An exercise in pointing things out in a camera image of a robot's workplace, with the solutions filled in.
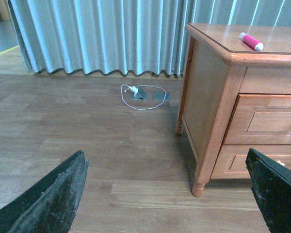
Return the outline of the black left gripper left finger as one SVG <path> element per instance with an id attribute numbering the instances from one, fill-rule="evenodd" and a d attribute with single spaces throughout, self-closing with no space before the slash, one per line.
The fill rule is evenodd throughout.
<path id="1" fill-rule="evenodd" d="M 0 233 L 67 233 L 83 194 L 88 170 L 79 150 L 0 209 Z"/>

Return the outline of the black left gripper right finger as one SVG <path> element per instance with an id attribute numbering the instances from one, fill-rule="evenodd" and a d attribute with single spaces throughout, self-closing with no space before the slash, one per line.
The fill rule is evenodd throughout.
<path id="1" fill-rule="evenodd" d="M 252 192 L 272 233 L 291 233 L 291 170 L 250 148 L 246 168 Z"/>

